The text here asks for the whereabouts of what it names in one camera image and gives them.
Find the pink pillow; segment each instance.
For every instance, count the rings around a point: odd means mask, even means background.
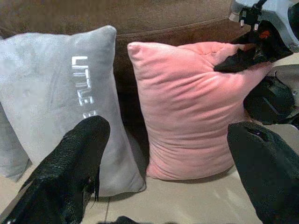
[[[239,73],[214,72],[240,47],[218,42],[128,45],[149,135],[148,176],[198,179],[234,164],[228,125],[245,120],[243,100],[271,69],[263,64]]]

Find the gray pillow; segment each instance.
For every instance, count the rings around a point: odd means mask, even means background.
[[[28,164],[29,158],[0,104],[0,175],[17,181]]]
[[[0,102],[34,164],[82,119],[100,115],[109,121],[100,196],[145,188],[120,115],[115,36],[115,28],[105,26],[71,36],[16,35],[0,44]]]

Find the brown couch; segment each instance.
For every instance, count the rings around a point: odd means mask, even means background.
[[[74,34],[104,25],[118,31],[114,74],[124,125],[147,153],[133,67],[132,41],[171,45],[229,42],[246,29],[228,20],[231,0],[0,0],[0,36]]]

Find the beige floor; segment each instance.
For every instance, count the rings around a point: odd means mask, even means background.
[[[298,62],[299,54],[276,65]],[[299,152],[299,132],[289,126],[268,128],[279,133]],[[17,183],[0,177],[0,213],[33,169],[30,167]],[[114,221],[122,215],[138,222],[155,224],[261,224],[235,168],[202,181],[164,182],[148,178],[147,189],[142,193],[104,198],[94,205],[90,202],[83,224]]]

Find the pillow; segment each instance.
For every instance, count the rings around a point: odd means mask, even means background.
[[[76,35],[28,33],[0,43],[0,102],[34,164],[81,120],[94,115],[108,120],[100,196],[145,188],[120,115],[115,36],[115,28],[106,26]]]
[[[245,119],[243,100],[270,70],[264,64],[239,73],[214,72],[239,47],[128,45],[149,136],[148,176],[198,179],[233,165],[228,125]]]
[[[17,181],[28,164],[29,158],[0,104],[0,175]]]

